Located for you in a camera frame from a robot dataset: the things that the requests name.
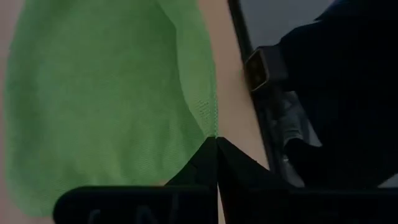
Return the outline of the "green microfiber towel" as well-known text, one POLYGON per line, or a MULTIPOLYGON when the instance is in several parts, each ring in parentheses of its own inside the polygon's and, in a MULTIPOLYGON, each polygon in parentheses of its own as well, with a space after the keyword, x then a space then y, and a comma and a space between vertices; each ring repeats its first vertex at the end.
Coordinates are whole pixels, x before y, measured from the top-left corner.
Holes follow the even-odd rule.
POLYGON ((4 87, 6 184, 49 216, 86 185, 157 185, 218 131, 197 0, 25 0, 4 87))

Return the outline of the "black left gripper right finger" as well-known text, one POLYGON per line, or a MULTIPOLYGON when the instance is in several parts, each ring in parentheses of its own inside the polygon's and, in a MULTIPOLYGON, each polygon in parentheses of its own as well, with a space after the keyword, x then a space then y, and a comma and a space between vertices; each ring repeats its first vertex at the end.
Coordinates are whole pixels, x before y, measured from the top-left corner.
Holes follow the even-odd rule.
POLYGON ((218 171, 222 184, 245 189, 293 189, 281 176, 272 173, 226 138, 217 138, 218 171))

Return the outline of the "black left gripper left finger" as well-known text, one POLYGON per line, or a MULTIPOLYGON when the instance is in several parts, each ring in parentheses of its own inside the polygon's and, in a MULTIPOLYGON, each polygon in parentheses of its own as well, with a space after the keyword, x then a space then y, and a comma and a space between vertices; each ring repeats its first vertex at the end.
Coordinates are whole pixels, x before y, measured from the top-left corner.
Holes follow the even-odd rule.
POLYGON ((215 137, 206 138, 183 169, 166 185, 202 185, 214 187, 217 181, 217 145, 215 137))

